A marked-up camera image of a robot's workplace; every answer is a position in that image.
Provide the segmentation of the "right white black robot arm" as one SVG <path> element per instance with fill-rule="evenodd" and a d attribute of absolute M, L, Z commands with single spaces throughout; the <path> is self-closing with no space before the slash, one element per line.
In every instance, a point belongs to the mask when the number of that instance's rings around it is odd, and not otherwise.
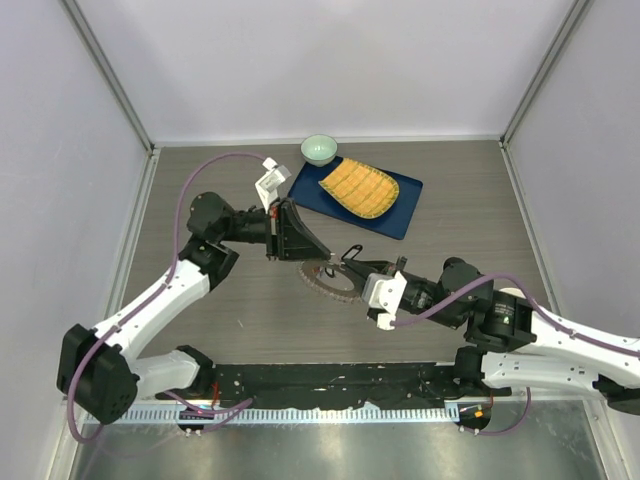
<path fill-rule="evenodd" d="M 539 305 L 513 275 L 482 274 L 451 257 L 437 281 L 396 262 L 341 262 L 381 330 L 429 320 L 463 329 L 468 348 L 456 355 L 451 380 L 465 395 L 492 389 L 537 387 L 601 397 L 609 408 L 639 412 L 639 341 L 563 318 Z"/>

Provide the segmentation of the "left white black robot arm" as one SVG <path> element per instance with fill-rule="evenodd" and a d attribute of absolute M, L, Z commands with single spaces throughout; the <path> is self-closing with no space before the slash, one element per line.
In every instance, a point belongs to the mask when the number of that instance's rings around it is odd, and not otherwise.
<path fill-rule="evenodd" d="M 195 349 L 146 359 L 140 354 L 177 315 L 228 277 L 239 258 L 228 242 L 262 244 L 270 260 L 331 257 L 291 198 L 236 210 L 220 195 L 202 193 L 191 203 L 187 229 L 186 245 L 151 287 L 93 328 L 76 324 L 63 337 L 56 386 L 103 425 L 120 419 L 143 396 L 178 389 L 200 399 L 211 391 L 211 362 Z"/>

